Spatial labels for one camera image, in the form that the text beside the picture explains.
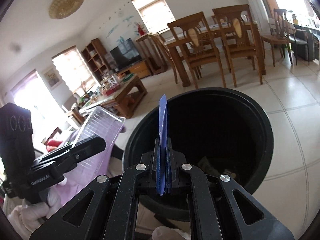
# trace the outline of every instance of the flat screen tv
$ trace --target flat screen tv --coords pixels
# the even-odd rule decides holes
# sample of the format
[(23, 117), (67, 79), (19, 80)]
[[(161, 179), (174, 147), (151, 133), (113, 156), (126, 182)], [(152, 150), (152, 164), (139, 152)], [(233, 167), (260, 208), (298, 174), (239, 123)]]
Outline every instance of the flat screen tv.
[(110, 53), (115, 59), (119, 70), (142, 60), (141, 55), (131, 39), (122, 42), (118, 47), (110, 51)]

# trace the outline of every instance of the picture frame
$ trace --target picture frame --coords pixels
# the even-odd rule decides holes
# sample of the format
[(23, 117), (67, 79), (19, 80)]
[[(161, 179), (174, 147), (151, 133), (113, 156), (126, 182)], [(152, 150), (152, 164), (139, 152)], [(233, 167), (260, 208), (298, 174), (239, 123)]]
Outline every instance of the picture frame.
[(50, 90), (54, 90), (58, 85), (62, 84), (62, 78), (55, 66), (49, 67), (42, 72), (44, 82)]

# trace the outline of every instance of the black trash can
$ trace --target black trash can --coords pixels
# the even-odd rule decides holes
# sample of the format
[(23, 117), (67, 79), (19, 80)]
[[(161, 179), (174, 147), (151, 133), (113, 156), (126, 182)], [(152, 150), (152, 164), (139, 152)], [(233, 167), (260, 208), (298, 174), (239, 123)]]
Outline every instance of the black trash can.
[[(135, 128), (124, 151), (124, 169), (140, 162), (159, 138), (159, 107)], [(263, 181), (273, 153), (273, 133), (264, 110), (249, 96), (225, 88), (193, 90), (168, 100), (168, 136), (188, 163), (210, 175), (231, 174), (250, 194)], [(184, 196), (140, 196), (152, 212), (188, 221)]]

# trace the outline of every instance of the ceiling lamp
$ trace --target ceiling lamp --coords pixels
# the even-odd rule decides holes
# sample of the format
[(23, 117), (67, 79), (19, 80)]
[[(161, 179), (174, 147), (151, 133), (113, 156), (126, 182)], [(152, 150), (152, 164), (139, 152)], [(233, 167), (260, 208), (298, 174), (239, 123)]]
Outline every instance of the ceiling lamp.
[(49, 8), (51, 19), (63, 19), (80, 8), (84, 0), (53, 0)]

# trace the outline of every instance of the wooden coffee table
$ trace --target wooden coffee table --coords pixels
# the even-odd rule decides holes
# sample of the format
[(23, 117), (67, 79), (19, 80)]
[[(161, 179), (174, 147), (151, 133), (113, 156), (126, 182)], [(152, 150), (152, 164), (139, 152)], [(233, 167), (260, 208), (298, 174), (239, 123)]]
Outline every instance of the wooden coffee table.
[[(136, 87), (138, 91), (129, 94), (134, 87)], [(84, 105), (84, 107), (79, 110), (79, 113), (83, 116), (92, 112), (96, 106), (102, 106), (104, 108), (113, 106), (119, 111), (119, 116), (129, 119), (132, 117), (134, 110), (140, 103), (141, 99), (147, 93), (148, 92), (139, 77), (134, 74), (132, 78), (122, 84), (118, 91), (114, 92), (110, 96), (98, 96), (96, 102)], [(134, 103), (127, 104), (127, 100), (124, 100), (126, 97), (131, 97), (134, 100)]]

